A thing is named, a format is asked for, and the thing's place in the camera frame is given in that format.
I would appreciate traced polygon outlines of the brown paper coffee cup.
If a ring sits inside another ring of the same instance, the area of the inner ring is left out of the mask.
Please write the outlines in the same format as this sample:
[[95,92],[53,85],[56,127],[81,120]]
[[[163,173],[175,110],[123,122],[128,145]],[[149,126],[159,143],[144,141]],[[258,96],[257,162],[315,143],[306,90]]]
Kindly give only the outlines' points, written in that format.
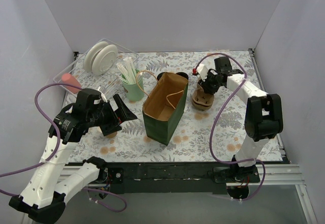
[[159,81],[161,79],[161,77],[163,76],[164,72],[161,72],[160,74],[158,74],[157,76],[157,80]]

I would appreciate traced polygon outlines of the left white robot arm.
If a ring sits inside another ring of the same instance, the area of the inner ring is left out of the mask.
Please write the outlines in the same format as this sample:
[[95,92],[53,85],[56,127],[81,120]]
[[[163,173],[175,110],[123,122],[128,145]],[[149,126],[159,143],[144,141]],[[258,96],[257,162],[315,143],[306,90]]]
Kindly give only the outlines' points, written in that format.
[[85,88],[78,92],[74,103],[62,108],[49,129],[40,166],[26,188],[11,197],[9,206],[36,222],[55,223],[75,194],[91,182],[103,183],[111,177],[108,163],[92,156],[79,170],[58,182],[71,153],[90,128],[99,127],[107,136],[120,131],[123,122],[137,119],[118,94],[113,99],[116,110],[101,92]]

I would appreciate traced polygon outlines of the green brown paper bag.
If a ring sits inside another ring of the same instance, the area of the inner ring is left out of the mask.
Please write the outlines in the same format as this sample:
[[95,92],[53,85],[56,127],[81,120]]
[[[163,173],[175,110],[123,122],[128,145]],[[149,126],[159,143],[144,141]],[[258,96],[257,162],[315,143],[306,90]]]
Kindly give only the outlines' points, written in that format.
[[145,93],[142,113],[148,138],[169,144],[184,113],[188,84],[188,79],[165,72],[153,90]]

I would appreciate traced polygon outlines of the brown cardboard cup carrier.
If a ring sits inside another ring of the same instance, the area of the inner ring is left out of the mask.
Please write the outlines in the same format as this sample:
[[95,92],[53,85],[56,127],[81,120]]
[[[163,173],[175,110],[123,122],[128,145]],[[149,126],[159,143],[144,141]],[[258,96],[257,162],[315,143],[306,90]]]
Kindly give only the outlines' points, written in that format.
[[191,102],[195,102],[197,104],[207,105],[212,104],[214,102],[214,95],[205,93],[201,87],[198,87],[191,97]]

